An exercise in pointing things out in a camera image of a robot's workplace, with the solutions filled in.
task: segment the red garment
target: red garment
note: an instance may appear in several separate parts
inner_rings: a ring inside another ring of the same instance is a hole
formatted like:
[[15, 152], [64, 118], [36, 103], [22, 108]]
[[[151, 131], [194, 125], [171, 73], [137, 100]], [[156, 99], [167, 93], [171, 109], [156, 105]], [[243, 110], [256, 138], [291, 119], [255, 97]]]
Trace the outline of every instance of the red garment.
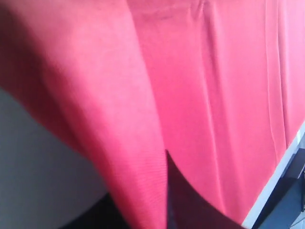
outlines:
[[1, 87], [134, 228], [165, 228], [164, 149], [242, 223], [305, 120], [304, 0], [0, 2]]

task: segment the red fabric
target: red fabric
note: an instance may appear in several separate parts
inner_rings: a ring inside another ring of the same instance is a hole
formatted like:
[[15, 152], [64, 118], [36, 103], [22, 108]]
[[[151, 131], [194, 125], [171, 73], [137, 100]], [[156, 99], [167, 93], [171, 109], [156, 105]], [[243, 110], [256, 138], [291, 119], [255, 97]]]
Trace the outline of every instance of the red fabric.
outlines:
[[165, 148], [242, 223], [305, 119], [305, 1], [0, 2], [0, 85], [134, 228], [165, 228]]

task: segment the white wall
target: white wall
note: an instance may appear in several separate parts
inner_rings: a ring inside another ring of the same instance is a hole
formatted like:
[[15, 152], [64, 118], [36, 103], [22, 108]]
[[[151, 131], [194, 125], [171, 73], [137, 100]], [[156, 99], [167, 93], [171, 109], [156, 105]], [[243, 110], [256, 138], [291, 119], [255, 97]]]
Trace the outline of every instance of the white wall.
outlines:
[[87, 160], [0, 90], [0, 229], [56, 229], [105, 193]]

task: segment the fabric texture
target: fabric texture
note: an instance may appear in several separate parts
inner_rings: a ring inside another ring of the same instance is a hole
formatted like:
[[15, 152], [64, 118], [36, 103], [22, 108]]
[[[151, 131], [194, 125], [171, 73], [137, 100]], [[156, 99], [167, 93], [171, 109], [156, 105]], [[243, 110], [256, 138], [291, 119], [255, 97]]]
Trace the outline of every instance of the fabric texture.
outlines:
[[166, 227], [165, 149], [241, 224], [305, 119], [304, 0], [0, 0], [0, 86]]

